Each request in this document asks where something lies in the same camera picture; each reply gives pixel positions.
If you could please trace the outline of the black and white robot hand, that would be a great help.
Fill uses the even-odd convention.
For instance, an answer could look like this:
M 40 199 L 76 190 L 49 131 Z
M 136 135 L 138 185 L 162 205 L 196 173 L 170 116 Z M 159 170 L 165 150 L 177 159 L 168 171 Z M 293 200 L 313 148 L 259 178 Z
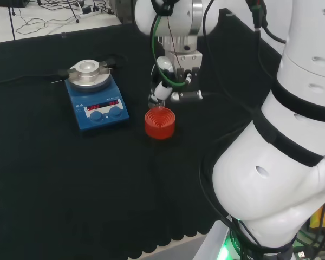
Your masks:
M 198 74 L 203 56 L 199 51 L 191 53 L 166 52 L 157 58 L 151 71 L 149 108 L 164 107 L 167 101 L 194 102 L 203 99 Z

